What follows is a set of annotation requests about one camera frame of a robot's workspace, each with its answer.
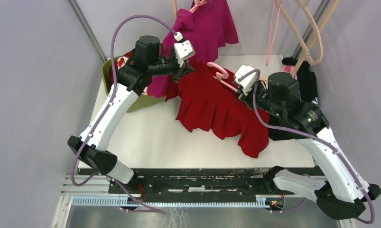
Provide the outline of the white red floral garment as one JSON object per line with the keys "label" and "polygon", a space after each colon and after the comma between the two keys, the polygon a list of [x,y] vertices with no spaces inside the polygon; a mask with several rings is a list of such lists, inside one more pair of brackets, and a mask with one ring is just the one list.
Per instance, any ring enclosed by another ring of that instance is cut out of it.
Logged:
{"label": "white red floral garment", "polygon": [[130,57],[131,55],[124,55],[116,59],[115,63],[116,63],[117,71],[121,69],[123,66],[125,66],[126,62],[128,61]]}

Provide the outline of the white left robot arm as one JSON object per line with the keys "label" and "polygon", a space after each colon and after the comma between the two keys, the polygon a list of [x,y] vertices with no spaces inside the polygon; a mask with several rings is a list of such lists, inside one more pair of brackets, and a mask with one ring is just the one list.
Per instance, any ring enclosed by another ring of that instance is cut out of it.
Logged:
{"label": "white left robot arm", "polygon": [[76,158],[97,171],[119,181],[127,193],[137,190],[134,171],[107,151],[109,142],[127,110],[157,76],[171,75],[174,82],[194,72],[189,59],[195,55],[190,40],[179,33],[168,57],[160,54],[161,43],[155,36],[142,36],[131,56],[117,71],[107,99],[96,117],[80,136],[70,136],[68,146]]}

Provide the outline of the pink wire hanger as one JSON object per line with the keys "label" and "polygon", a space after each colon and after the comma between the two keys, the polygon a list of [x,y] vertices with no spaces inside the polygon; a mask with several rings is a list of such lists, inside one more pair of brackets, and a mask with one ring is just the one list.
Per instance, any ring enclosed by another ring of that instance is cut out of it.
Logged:
{"label": "pink wire hanger", "polygon": [[282,7],[282,0],[273,0],[271,7],[271,17],[270,17],[270,31],[269,31],[269,41],[268,41],[268,50],[266,54],[265,66],[268,66],[270,63],[272,49],[274,46],[275,38],[277,35],[279,16]]}

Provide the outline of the pink plastic hanger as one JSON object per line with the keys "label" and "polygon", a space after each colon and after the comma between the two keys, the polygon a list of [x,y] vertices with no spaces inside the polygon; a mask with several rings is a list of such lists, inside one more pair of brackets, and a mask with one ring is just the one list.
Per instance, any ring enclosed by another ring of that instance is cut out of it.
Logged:
{"label": "pink plastic hanger", "polygon": [[228,72],[223,67],[221,67],[220,65],[218,65],[218,64],[216,64],[214,62],[208,62],[207,66],[213,67],[213,68],[218,70],[218,72],[216,72],[216,74],[214,76],[214,78],[218,82],[220,82],[223,86],[229,88],[233,92],[237,93],[238,89],[236,87],[234,87],[231,84],[229,84],[229,83],[224,81],[224,79],[228,79],[229,78],[229,74],[228,74]]}

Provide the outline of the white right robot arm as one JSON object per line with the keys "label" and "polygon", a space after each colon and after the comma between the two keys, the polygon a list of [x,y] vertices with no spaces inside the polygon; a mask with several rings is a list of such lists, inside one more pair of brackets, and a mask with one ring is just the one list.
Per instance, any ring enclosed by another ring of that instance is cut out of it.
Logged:
{"label": "white right robot arm", "polygon": [[368,209],[370,219],[366,223],[374,223],[373,202],[381,194],[380,187],[365,181],[353,168],[320,108],[302,101],[299,82],[289,73],[276,72],[264,83],[258,69],[237,72],[234,81],[239,86],[240,99],[254,112],[263,110],[279,120],[278,125],[261,123],[269,129],[291,133],[325,176],[325,180],[314,180],[274,166],[263,176],[264,190],[269,194],[282,190],[300,195],[315,202],[334,220],[360,220]]}

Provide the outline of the red dress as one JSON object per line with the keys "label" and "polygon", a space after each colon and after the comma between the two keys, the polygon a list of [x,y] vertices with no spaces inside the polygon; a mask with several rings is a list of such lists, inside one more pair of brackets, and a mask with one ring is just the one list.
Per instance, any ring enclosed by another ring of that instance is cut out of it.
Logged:
{"label": "red dress", "polygon": [[195,71],[173,82],[168,79],[166,100],[180,97],[176,119],[189,131],[212,131],[221,140],[240,136],[242,152],[258,158],[269,144],[269,131],[255,112],[238,99],[234,91],[220,83],[218,69],[192,61]]}

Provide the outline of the beige plastic hanger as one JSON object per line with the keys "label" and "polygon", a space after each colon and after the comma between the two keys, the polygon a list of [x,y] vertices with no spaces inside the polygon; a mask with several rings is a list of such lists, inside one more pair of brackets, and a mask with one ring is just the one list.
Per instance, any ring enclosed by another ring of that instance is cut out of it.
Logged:
{"label": "beige plastic hanger", "polygon": [[310,9],[309,0],[296,0],[295,4],[307,22],[307,27],[304,32],[300,31],[300,28],[286,12],[283,4],[280,15],[286,21],[290,30],[297,38],[300,48],[300,59],[302,61],[307,61],[312,66],[318,65],[321,63],[324,54],[323,41],[321,37],[322,24],[317,23],[315,13],[313,13]]}

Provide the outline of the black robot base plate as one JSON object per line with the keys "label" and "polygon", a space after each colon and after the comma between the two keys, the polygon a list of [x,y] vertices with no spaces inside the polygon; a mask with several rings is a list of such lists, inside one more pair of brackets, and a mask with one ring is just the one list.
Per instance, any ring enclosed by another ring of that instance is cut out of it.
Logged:
{"label": "black robot base plate", "polygon": [[254,202],[257,195],[295,195],[266,185],[263,179],[266,172],[267,168],[138,168],[124,187],[131,194],[141,194],[146,203]]}

